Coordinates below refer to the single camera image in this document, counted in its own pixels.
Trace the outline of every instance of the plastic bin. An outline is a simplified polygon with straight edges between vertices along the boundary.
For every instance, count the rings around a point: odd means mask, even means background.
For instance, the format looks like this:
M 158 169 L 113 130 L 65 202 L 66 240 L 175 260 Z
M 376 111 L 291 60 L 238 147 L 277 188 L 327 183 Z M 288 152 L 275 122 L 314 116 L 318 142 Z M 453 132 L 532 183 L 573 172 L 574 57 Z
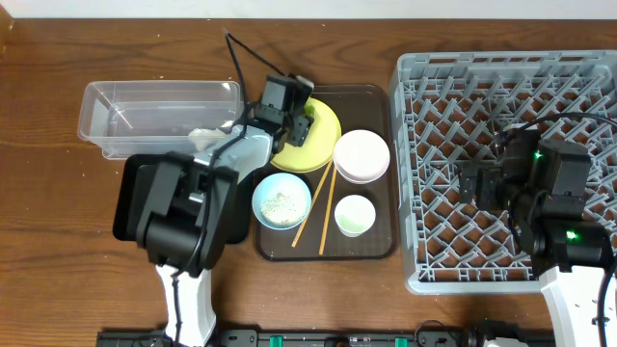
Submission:
M 562 112 L 617 116 L 615 51 L 405 54 L 389 85 L 407 288 L 417 294 L 539 292 L 506 212 L 458 202 L 456 164 L 494 162 L 494 132 Z M 584 218 L 617 245 L 617 143 L 594 120 L 546 122 L 543 137 L 583 143 L 593 166 Z
M 240 116 L 240 88 L 232 81 L 92 82 L 86 87 L 78 136 L 103 148 L 108 159 L 170 150 L 194 153 L 194 129 L 219 140 Z

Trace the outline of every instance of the white wall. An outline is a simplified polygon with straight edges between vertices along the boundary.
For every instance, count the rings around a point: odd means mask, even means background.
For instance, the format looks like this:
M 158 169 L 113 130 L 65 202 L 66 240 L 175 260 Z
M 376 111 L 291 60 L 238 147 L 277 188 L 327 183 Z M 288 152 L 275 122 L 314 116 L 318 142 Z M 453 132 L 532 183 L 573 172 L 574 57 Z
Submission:
M 15 18 L 617 19 L 617 0 L 0 0 L 0 4 Z

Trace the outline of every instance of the plastic crate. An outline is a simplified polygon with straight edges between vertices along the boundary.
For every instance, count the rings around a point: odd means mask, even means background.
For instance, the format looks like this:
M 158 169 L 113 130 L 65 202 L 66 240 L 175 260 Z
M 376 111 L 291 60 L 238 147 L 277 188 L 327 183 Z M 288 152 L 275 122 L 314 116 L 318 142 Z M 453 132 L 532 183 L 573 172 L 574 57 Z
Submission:
M 456 164 L 495 162 L 495 131 L 562 112 L 617 115 L 615 51 L 405 54 L 389 85 L 405 283 L 417 294 L 539 292 L 507 213 L 458 202 Z M 617 246 L 617 141 L 593 120 L 547 122 L 543 137 L 585 144 L 584 217 Z

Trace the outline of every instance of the light blue bowl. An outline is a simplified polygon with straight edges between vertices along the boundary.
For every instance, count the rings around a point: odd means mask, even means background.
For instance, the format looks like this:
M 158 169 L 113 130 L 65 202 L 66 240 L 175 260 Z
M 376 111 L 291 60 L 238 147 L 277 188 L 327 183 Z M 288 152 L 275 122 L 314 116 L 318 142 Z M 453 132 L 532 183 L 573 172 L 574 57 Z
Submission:
M 283 193 L 287 196 L 304 196 L 304 199 L 307 202 L 307 212 L 305 215 L 293 226 L 290 227 L 276 227 L 270 225 L 263 215 L 261 214 L 261 205 L 264 201 L 269 200 L 275 197 L 278 193 Z M 310 190 L 307 184 L 297 176 L 291 173 L 275 173 L 267 176 L 263 179 L 255 188 L 253 192 L 253 213 L 257 217 L 260 223 L 263 225 L 274 229 L 274 230 L 288 230 L 293 227 L 297 227 L 303 220 L 307 218 L 310 212 L 310 202 L 312 200 L 312 196 L 310 195 Z

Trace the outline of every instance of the green clip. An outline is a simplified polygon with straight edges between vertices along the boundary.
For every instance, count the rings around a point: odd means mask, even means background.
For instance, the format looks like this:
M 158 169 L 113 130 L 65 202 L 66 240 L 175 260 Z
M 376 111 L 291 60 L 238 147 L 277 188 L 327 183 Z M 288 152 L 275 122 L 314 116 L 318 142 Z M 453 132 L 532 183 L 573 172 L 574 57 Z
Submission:
M 282 347 L 282 336 L 270 336 L 270 347 Z
M 405 337 L 397 337 L 394 339 L 394 347 L 407 347 L 409 341 Z

